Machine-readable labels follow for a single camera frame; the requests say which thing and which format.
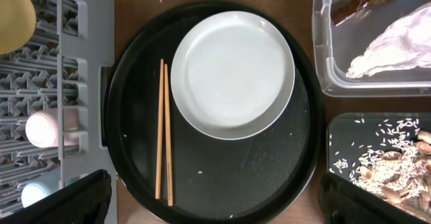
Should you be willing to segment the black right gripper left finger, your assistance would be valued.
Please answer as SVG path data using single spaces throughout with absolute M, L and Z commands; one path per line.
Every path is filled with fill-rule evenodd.
M 90 175 L 1 220 L 1 224 L 103 224 L 112 197 L 106 170 Z

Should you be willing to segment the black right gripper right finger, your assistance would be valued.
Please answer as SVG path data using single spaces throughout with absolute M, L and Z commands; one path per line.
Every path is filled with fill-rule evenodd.
M 321 178 L 318 200 L 325 224 L 426 224 L 331 172 Z

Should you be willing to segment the blue plastic cup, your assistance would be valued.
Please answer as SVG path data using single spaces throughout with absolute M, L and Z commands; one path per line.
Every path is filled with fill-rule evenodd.
M 26 208 L 58 191 L 60 175 L 60 169 L 55 169 L 27 183 L 21 194 L 22 206 Z

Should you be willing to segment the pink plastic cup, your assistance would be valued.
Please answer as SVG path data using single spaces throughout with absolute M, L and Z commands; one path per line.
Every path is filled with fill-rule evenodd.
M 64 146 L 78 145 L 79 137 L 75 133 L 67 131 L 78 130 L 79 110 L 75 108 L 65 109 L 63 116 Z M 58 110 L 51 108 L 33 113 L 26 122 L 26 136 L 36 147 L 48 148 L 59 145 Z

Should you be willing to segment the white round plate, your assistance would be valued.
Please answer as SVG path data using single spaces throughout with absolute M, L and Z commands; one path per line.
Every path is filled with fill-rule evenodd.
M 170 83 L 179 112 L 208 137 L 235 141 L 271 126 L 288 105 L 293 54 L 269 20 L 226 11 L 191 28 L 174 54 Z

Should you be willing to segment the white paper napkin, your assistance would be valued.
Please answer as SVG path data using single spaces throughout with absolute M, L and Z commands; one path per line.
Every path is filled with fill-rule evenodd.
M 430 4 L 393 22 L 363 54 L 354 58 L 345 76 L 359 79 L 383 71 L 430 68 Z

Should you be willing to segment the yellow bowl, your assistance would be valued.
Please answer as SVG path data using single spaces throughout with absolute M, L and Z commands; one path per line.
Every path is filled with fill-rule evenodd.
M 1 54 L 25 45 L 35 27 L 36 12 L 31 0 L 1 0 Z

